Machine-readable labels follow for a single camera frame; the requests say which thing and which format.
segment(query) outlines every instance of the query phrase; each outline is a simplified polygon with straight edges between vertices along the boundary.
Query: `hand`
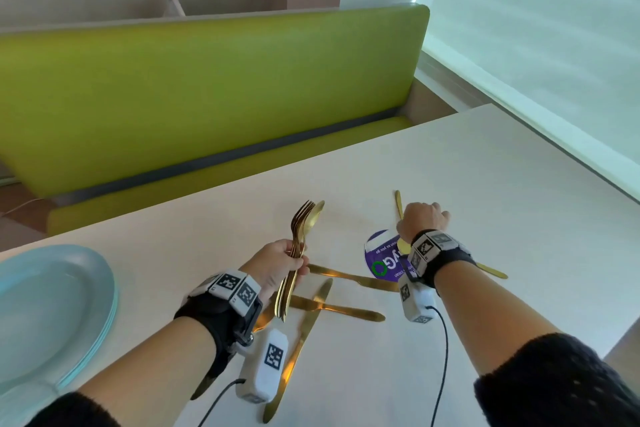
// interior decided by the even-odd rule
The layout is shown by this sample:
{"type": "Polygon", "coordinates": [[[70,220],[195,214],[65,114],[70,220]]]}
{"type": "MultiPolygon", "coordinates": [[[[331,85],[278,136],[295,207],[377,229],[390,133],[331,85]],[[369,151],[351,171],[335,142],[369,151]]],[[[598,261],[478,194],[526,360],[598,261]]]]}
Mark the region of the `hand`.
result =
{"type": "Polygon", "coordinates": [[[259,297],[263,304],[280,286],[287,273],[293,270],[297,270],[299,275],[309,273],[309,258],[303,255],[301,259],[292,259],[288,253],[292,246],[293,242],[286,239],[268,243],[240,267],[262,287],[259,297]]]}
{"type": "Polygon", "coordinates": [[[422,230],[442,230],[449,226],[451,213],[441,211],[438,203],[409,203],[404,209],[404,219],[398,221],[396,230],[400,237],[411,243],[422,230]]]}

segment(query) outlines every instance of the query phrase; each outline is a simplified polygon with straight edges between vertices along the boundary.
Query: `white sensor device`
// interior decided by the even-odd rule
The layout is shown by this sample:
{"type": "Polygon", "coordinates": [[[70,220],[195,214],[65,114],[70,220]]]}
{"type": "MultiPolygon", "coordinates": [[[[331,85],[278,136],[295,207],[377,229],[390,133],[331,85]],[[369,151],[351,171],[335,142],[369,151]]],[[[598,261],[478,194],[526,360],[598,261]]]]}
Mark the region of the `white sensor device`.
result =
{"type": "Polygon", "coordinates": [[[404,317],[412,323],[426,324],[436,317],[436,313],[429,307],[435,307],[435,289],[422,282],[411,282],[406,273],[398,279],[400,299],[404,309],[404,317]]]}
{"type": "Polygon", "coordinates": [[[240,378],[246,381],[236,385],[236,395],[247,402],[270,402],[276,396],[289,340],[280,330],[268,327],[257,333],[249,348],[234,347],[245,357],[240,378]]]}

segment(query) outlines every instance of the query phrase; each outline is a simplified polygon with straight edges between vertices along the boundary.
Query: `person's left hand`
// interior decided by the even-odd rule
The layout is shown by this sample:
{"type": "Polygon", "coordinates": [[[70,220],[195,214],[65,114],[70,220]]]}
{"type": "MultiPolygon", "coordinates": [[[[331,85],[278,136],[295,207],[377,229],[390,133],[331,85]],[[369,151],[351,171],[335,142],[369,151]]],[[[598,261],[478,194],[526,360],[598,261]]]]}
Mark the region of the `person's left hand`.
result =
{"type": "Polygon", "coordinates": [[[297,270],[298,275],[309,273],[309,259],[306,255],[301,259],[289,256],[292,246],[293,242],[287,239],[268,243],[240,267],[241,271],[248,273],[262,287],[259,297],[263,304],[280,286],[287,273],[293,270],[297,270]]]}

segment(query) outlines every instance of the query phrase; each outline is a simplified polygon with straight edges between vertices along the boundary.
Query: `stack of plates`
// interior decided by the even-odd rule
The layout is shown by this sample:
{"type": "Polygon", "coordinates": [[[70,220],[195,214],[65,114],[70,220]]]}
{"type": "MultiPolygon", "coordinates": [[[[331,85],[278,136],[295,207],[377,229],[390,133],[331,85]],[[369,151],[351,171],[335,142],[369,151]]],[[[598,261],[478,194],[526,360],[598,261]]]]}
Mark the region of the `stack of plates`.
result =
{"type": "Polygon", "coordinates": [[[26,423],[87,365],[118,304],[99,253],[53,245],[0,263],[0,427],[26,423]]]}

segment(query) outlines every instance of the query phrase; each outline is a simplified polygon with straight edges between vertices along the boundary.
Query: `floor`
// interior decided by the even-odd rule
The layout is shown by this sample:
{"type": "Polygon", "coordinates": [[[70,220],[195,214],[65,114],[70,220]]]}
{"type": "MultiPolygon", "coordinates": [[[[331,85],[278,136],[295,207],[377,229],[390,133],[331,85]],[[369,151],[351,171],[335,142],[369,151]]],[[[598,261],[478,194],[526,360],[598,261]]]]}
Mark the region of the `floor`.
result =
{"type": "MultiPolygon", "coordinates": [[[[22,184],[0,187],[0,213],[34,197],[22,184]]],[[[0,218],[0,252],[45,238],[47,214],[54,207],[50,201],[36,201],[11,213],[11,218],[0,218]]],[[[631,390],[640,395],[640,319],[605,361],[619,372],[631,390]]]]}

